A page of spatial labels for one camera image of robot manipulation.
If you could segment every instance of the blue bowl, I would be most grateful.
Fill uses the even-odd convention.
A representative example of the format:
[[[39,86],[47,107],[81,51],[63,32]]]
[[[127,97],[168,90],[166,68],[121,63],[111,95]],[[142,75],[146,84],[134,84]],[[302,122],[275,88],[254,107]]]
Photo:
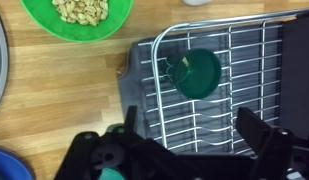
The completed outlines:
[[[33,180],[33,175],[15,155],[0,149],[0,180]]]

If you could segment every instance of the white object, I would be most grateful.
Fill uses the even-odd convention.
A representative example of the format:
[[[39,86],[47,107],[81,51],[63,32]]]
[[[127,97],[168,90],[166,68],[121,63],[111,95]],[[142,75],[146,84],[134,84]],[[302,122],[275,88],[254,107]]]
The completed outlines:
[[[207,2],[210,2],[211,0],[183,0],[183,1],[185,4],[189,6],[199,6]]]

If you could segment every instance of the metal wire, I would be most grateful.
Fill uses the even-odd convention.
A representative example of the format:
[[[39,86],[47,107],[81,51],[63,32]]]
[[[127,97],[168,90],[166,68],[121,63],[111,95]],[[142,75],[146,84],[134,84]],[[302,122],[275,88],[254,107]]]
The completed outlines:
[[[263,119],[265,122],[273,122],[278,120],[278,117],[265,117],[266,112],[271,112],[272,110],[275,110],[279,108],[279,105],[271,105],[269,106],[266,104],[266,102],[272,98],[278,97],[280,93],[273,92],[270,94],[265,94],[265,89],[270,86],[278,85],[281,81],[280,80],[273,80],[270,82],[266,81],[266,74],[268,73],[275,73],[278,72],[281,68],[280,67],[266,67],[266,62],[275,60],[276,58],[281,56],[281,53],[271,54],[267,55],[266,53],[266,47],[270,45],[277,45],[282,42],[282,39],[276,39],[276,40],[267,40],[266,39],[266,32],[273,29],[279,29],[282,28],[282,24],[275,24],[275,25],[268,25],[269,21],[277,21],[283,18],[295,18],[300,13],[308,13],[309,9],[303,9],[303,10],[294,10],[294,11],[287,11],[287,12],[279,12],[279,13],[271,13],[271,14],[263,14],[263,15],[255,15],[255,16],[245,16],[245,17],[237,17],[237,18],[227,18],[227,19],[220,19],[220,20],[210,20],[210,21],[201,21],[201,22],[193,22],[193,23],[183,23],[178,24],[175,26],[172,26],[168,29],[166,29],[162,34],[160,34],[153,42],[145,42],[145,43],[139,43],[138,46],[149,46],[151,47],[151,59],[144,59],[141,61],[141,64],[149,64],[151,63],[152,69],[153,69],[153,76],[143,78],[141,81],[146,82],[152,82],[155,83],[155,91],[146,92],[146,98],[155,97],[157,106],[147,109],[145,113],[153,113],[157,112],[159,114],[159,119],[157,122],[154,122],[150,125],[150,128],[159,128],[160,129],[160,135],[155,137],[154,139],[157,141],[160,141],[162,145],[169,150],[176,150],[183,147],[193,147],[194,152],[200,152],[200,147],[209,145],[209,146],[215,146],[215,147],[221,147],[224,145],[229,146],[229,151],[231,153],[236,154],[243,154],[246,152],[251,151],[248,147],[245,149],[236,149],[236,145],[240,145],[241,143],[244,143],[244,141],[241,138],[235,138],[237,136],[237,131],[235,129],[235,120],[236,120],[236,110],[237,107],[242,105],[248,105],[250,103],[258,103],[259,108],[256,109],[254,112],[259,113],[260,118]],[[261,23],[261,27],[253,27],[250,29],[236,29],[236,26],[239,25],[247,25],[251,23]],[[224,28],[224,26],[227,27],[227,32],[221,32],[221,33],[210,33],[204,36],[195,36],[195,33],[192,33],[193,30],[209,30],[211,28]],[[186,34],[186,37],[178,37],[173,39],[164,39],[168,34],[171,32],[184,32]],[[232,43],[233,35],[235,34],[244,34],[249,32],[260,32],[261,33],[261,40],[260,42],[252,43],[252,44],[242,44],[242,45],[235,45]],[[177,90],[173,87],[170,87],[169,89],[162,89],[162,80],[165,78],[165,75],[162,75],[159,73],[158,63],[160,61],[163,61],[166,59],[166,57],[158,57],[158,49],[159,47],[164,43],[174,43],[174,42],[185,42],[187,44],[187,49],[192,48],[192,42],[194,42],[195,39],[201,38],[205,39],[208,43],[208,38],[211,37],[225,37],[227,41],[227,46],[224,49],[214,51],[217,55],[227,55],[227,65],[224,65],[222,67],[222,71],[227,72],[228,76],[226,79],[226,82],[222,82],[219,84],[218,89],[225,88],[228,90],[228,93],[226,94],[226,97],[222,97],[219,99],[202,99],[202,100],[180,100],[178,102],[163,102],[162,96],[169,96],[177,93]],[[261,47],[261,53],[259,57],[255,58],[245,58],[241,60],[235,60],[232,59],[232,52],[234,50],[244,50],[246,48],[251,47]],[[251,62],[259,62],[260,63],[260,69],[253,72],[245,72],[245,73],[235,73],[235,67],[244,65]],[[235,88],[235,81],[247,78],[257,76],[260,79],[260,82],[258,84],[249,85],[246,87],[240,87]],[[247,92],[248,90],[253,89],[259,89],[259,94],[257,97],[251,97],[248,99],[245,99],[244,101],[234,101],[235,94],[244,94],[244,92]],[[228,110],[227,112],[219,113],[219,114],[209,114],[208,112],[200,112],[197,110],[197,103],[203,103],[206,105],[215,104],[215,106],[218,106],[218,104],[226,103],[228,104]],[[173,108],[180,108],[184,105],[188,105],[191,107],[191,113],[187,115],[178,115],[173,118],[167,117],[166,112]],[[206,118],[208,120],[213,119],[219,119],[219,118],[226,118],[228,121],[228,124],[223,127],[219,128],[209,128],[209,127],[203,127],[200,126],[197,123],[198,118]],[[167,131],[167,126],[173,126],[176,122],[185,122],[188,121],[188,119],[191,119],[191,127],[184,127],[183,129],[179,129],[177,131],[171,132]],[[210,142],[207,139],[202,139],[199,134],[201,133],[223,133],[228,132],[229,136],[226,139],[223,139],[219,142]],[[171,143],[170,139],[172,139],[175,136],[192,133],[193,138],[187,140],[186,142],[175,144]]]

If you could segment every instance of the wooden countertop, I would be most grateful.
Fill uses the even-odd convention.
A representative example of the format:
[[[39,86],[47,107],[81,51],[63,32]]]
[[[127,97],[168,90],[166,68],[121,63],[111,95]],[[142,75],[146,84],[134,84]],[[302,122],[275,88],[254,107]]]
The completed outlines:
[[[73,137],[103,134],[123,122],[117,71],[131,43],[181,22],[308,8],[309,0],[134,0],[123,27],[110,38],[70,43],[41,29],[18,0],[0,0],[9,44],[9,74],[0,103],[0,147],[19,155],[36,179],[52,179]]]

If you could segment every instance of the green mug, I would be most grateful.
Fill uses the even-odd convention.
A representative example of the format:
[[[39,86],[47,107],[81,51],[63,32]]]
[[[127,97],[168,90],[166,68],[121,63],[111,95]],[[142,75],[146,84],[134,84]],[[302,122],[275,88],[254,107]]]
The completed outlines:
[[[206,49],[191,49],[167,57],[161,65],[161,71],[186,97],[203,99],[218,87],[222,67],[213,52]]]

